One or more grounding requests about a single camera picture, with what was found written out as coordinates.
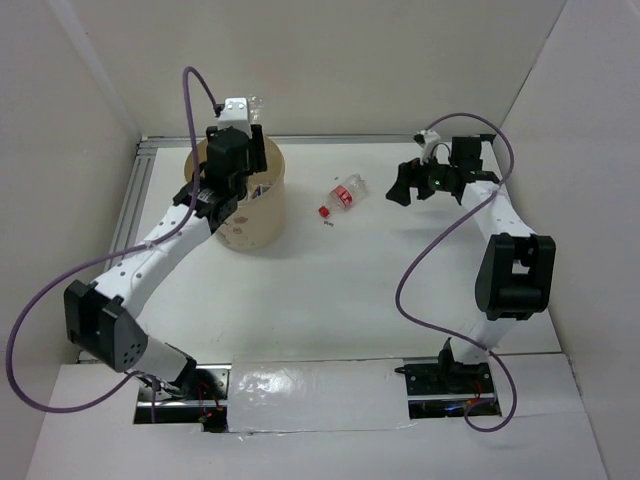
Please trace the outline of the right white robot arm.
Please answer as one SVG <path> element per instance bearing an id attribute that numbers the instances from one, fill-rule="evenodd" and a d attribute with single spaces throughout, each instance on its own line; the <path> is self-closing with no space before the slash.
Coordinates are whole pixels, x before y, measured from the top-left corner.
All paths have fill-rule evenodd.
<path id="1" fill-rule="evenodd" d="M 448 193 L 473 214 L 487 241 L 474 286 L 481 318 L 467 333 L 448 338 L 438 356 L 436 379 L 448 392 L 460 391 L 519 321 L 544 311 L 549 303 L 555 241 L 534 232 L 516 213 L 497 174 L 483 168 L 480 136 L 454 137 L 448 159 L 437 160 L 441 137 L 433 130 L 414 136 L 421 156 L 398 167 L 386 198 L 401 206 L 438 192 Z"/>

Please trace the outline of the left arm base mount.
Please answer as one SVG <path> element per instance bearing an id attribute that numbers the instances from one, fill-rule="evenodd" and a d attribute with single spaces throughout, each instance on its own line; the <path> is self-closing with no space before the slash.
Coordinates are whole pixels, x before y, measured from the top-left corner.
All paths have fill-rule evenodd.
<path id="1" fill-rule="evenodd" d="M 199 365 L 195 384 L 187 393 L 140 378 L 133 423 L 189 424 L 204 432 L 226 433 L 230 375 L 230 364 Z"/>

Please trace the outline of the small red label bottle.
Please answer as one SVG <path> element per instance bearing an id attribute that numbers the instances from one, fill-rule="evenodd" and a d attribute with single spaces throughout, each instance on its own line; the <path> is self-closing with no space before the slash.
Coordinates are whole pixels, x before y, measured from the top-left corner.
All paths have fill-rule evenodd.
<path id="1" fill-rule="evenodd" d="M 348 211 L 361 202 L 367 194 L 366 181 L 359 174 L 350 175 L 328 193 L 318 213 L 326 219 L 334 212 Z"/>

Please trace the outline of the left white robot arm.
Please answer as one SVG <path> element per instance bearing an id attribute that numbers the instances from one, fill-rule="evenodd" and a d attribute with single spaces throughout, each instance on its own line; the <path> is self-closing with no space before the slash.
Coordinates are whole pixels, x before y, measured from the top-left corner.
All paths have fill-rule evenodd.
<path id="1" fill-rule="evenodd" d="M 194 176 L 142 241 L 139 251 L 85 284 L 64 291 L 67 337 L 116 372 L 157 378 L 176 399 L 202 381 L 197 362 L 147 334 L 138 324 L 146 302 L 176 266 L 208 240 L 248 193 L 251 175 L 267 169 L 262 127 L 244 132 L 212 126 L 206 131 L 204 174 Z"/>

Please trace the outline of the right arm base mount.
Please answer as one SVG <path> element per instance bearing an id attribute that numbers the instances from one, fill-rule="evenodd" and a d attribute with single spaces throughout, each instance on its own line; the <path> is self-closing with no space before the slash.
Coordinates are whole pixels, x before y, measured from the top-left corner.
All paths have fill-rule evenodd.
<path id="1" fill-rule="evenodd" d="M 409 418 L 412 420 L 500 416 L 494 383 L 486 364 L 478 373 L 445 379 L 435 361 L 404 363 L 394 369 L 405 382 Z"/>

